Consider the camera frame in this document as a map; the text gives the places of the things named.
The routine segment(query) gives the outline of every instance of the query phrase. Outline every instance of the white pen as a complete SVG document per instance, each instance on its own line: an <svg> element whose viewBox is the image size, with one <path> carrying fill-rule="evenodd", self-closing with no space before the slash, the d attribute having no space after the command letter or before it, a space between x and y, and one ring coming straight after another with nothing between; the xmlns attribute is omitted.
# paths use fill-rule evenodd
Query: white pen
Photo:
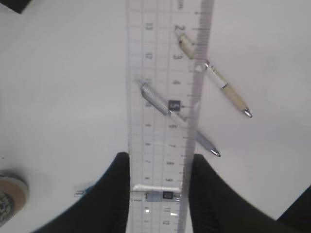
<svg viewBox="0 0 311 233"><path fill-rule="evenodd" d="M141 95L144 97L153 107L155 107L160 113L169 117L174 121L179 127L187 128L188 124L186 119L180 115L178 112L173 112L168 108L168 102L163 99L157 92L155 92L147 83L142 80L137 79L137 84L141 90ZM215 146L204 137L201 132L197 132L196 141L201 144L206 150L210 151L212 154L220 157L220 153L217 151Z"/></svg>
<svg viewBox="0 0 311 233"><path fill-rule="evenodd" d="M175 32L179 40L179 47L190 59L193 59L195 54L195 44L190 40L190 38L183 30L176 28ZM243 99L238 95L233 87L228 84L221 73L209 63L208 59L206 59L204 65L207 69L207 75L212 78L219 89L223 91L223 93L236 105L240 111L242 111L248 117L253 117Z"/></svg>

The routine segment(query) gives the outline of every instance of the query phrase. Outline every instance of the pen tip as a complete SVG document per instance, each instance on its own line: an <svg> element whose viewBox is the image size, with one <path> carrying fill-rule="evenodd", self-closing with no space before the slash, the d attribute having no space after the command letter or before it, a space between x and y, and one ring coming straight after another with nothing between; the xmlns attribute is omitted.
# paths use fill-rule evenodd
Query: pen tip
<svg viewBox="0 0 311 233"><path fill-rule="evenodd" d="M210 152L212 152L214 155L216 155L217 157L221 157L220 153L218 152L218 150L216 149L212 149L210 150Z"/></svg>
<svg viewBox="0 0 311 233"><path fill-rule="evenodd" d="M244 109L242 110L242 112L244 112L245 115L247 115L249 118L252 118L252 117L253 117L253 115L252 115L251 111L248 109L248 107L244 108Z"/></svg>
<svg viewBox="0 0 311 233"><path fill-rule="evenodd" d="M136 79L135 82L139 85L139 86L143 86L144 82L141 79Z"/></svg>

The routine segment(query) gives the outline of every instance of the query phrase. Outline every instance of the centimeter scale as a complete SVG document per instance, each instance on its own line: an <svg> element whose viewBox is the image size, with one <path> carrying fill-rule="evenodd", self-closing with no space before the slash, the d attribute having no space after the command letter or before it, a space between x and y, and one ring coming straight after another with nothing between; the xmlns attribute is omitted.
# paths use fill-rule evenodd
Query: centimeter scale
<svg viewBox="0 0 311 233"><path fill-rule="evenodd" d="M128 233L185 231L212 9L213 0L127 0ZM194 59L180 49L176 30L195 41ZM185 127L143 98L144 83Z"/></svg>

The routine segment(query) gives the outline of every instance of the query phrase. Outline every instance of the beige pen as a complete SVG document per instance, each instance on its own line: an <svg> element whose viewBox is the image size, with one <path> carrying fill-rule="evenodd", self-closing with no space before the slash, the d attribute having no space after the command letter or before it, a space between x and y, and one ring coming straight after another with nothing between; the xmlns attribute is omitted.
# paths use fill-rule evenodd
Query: beige pen
<svg viewBox="0 0 311 233"><path fill-rule="evenodd" d="M195 44L192 43L190 38L184 33L183 30L176 28L175 32L178 36L179 47L190 59L193 59L195 53ZM232 86L228 84L221 73L209 63L208 59L206 59L205 67L207 69L207 75L212 78L219 89L225 93L225 95L236 105L236 107L248 117L253 117L243 99L232 88Z"/></svg>

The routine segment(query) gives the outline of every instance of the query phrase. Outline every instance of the white table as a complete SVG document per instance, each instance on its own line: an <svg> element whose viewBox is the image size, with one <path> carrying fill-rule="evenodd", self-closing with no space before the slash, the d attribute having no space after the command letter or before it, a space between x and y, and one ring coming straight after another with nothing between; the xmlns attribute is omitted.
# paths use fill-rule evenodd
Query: white table
<svg viewBox="0 0 311 233"><path fill-rule="evenodd" d="M254 117L206 79L199 127L223 156L196 151L275 219L311 183L310 8L215 0L208 54ZM125 26L125 1L33 0L22 15L0 7L0 169L30 186L2 233L50 221L127 150Z"/></svg>

